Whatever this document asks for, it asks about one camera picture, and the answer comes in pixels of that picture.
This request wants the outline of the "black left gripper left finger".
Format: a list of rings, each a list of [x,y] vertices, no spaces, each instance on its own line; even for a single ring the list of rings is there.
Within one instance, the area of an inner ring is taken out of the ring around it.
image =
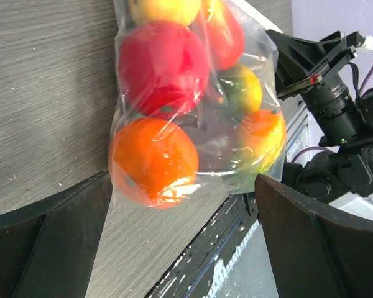
[[[111,201],[108,171],[0,215],[0,297],[84,297]]]

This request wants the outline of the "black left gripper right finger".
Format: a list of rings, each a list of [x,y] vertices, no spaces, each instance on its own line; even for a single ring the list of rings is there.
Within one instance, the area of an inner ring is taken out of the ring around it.
[[[279,297],[373,297],[373,221],[260,174],[260,223]]]

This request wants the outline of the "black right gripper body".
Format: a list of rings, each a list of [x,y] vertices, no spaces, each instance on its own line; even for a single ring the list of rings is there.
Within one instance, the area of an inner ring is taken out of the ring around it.
[[[356,57],[356,49],[361,45],[357,31],[349,35],[336,31],[318,42],[270,29],[266,33],[279,53],[275,89],[281,100],[329,82]]]

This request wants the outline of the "clear zip top bag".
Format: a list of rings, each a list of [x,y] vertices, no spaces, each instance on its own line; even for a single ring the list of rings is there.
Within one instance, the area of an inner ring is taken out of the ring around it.
[[[115,203],[158,209],[282,177],[273,27],[246,1],[115,1]]]

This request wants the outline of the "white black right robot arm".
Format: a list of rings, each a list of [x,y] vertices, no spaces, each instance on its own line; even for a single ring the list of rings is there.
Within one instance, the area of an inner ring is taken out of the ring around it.
[[[306,164],[284,164],[284,185],[352,215],[373,220],[373,88],[359,79],[358,50],[373,37],[335,32],[317,42],[268,30],[279,52],[277,97],[300,96],[322,137]]]

